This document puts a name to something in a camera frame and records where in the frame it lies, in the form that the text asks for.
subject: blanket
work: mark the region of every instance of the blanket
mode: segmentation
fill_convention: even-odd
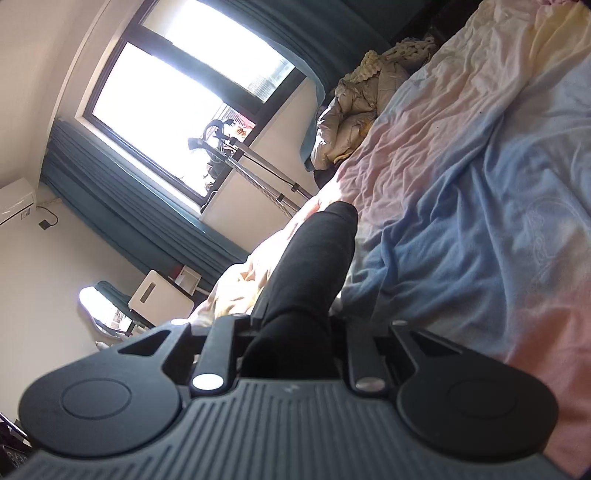
[[[193,320],[248,311],[297,227],[353,203],[341,315],[404,319],[537,376],[560,406],[546,454],[579,476],[591,458],[590,53],[583,4],[485,0]]]
[[[335,98],[318,119],[310,156],[314,168],[325,170],[347,159],[363,139],[394,93],[437,51],[435,39],[406,38],[378,55],[365,54],[361,65],[339,80]]]

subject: black pants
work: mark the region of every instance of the black pants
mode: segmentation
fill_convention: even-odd
[[[357,210],[336,202],[295,233],[253,315],[261,331],[242,361],[242,376],[334,378],[328,312],[345,282],[357,233]]]

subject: clothing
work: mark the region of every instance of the clothing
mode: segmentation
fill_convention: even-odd
[[[433,37],[407,38],[382,55],[369,51],[335,89],[335,98],[318,120],[311,162],[326,170],[351,156],[374,120],[411,74],[437,51]]]
[[[329,309],[353,259],[357,221],[355,207],[336,202],[295,233],[253,310],[261,331],[244,354],[243,377],[338,377]]]

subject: teal curtain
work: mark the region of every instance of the teal curtain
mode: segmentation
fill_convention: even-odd
[[[64,121],[51,129],[41,181],[143,273],[175,276],[188,265],[211,290],[248,254],[158,190],[93,135]]]

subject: ribbed grip surface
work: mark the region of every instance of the ribbed grip surface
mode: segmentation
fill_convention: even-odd
[[[194,400],[162,438],[104,460],[42,452],[11,477],[38,480],[565,480],[541,455],[479,465],[414,440],[386,401],[355,397],[340,381],[242,380]]]

